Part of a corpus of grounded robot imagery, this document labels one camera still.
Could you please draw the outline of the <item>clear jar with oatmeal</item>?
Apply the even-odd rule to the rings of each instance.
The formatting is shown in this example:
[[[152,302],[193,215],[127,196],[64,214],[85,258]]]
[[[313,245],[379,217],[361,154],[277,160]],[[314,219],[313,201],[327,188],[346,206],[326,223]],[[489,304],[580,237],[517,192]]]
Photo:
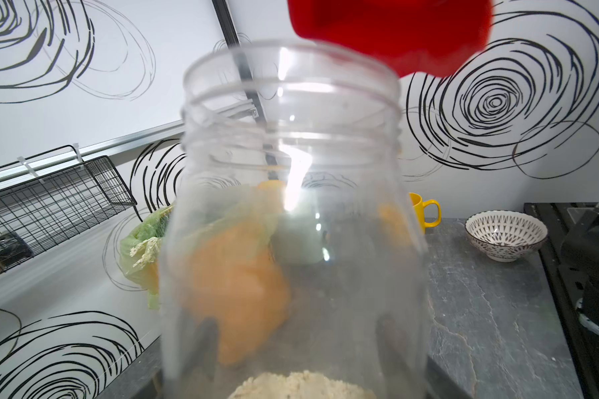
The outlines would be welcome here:
[[[165,397],[425,397],[399,78],[344,48],[259,42],[194,62],[184,89],[159,261]]]

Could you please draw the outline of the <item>red jar lid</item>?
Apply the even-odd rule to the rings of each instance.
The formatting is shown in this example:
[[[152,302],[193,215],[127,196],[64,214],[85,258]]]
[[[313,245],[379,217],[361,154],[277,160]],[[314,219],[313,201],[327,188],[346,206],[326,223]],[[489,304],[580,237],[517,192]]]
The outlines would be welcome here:
[[[489,0],[296,0],[288,7],[301,38],[362,53],[400,77],[456,73],[486,47],[494,14]]]

